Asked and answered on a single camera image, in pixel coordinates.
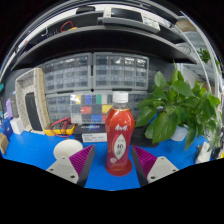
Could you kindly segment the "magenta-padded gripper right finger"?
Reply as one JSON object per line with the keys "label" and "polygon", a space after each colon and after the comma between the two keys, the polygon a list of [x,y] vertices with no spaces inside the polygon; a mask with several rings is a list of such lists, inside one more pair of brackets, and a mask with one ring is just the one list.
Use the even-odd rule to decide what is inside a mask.
{"label": "magenta-padded gripper right finger", "polygon": [[131,155],[141,187],[178,171],[166,157],[156,157],[136,145],[132,146]]}

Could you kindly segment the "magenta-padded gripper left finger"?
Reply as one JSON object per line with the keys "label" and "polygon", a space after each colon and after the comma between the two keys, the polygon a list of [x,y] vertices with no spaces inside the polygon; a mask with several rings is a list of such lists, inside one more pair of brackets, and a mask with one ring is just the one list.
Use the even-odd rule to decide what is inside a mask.
{"label": "magenta-padded gripper left finger", "polygon": [[70,157],[62,156],[47,171],[60,178],[84,187],[95,156],[95,146],[90,145]]}

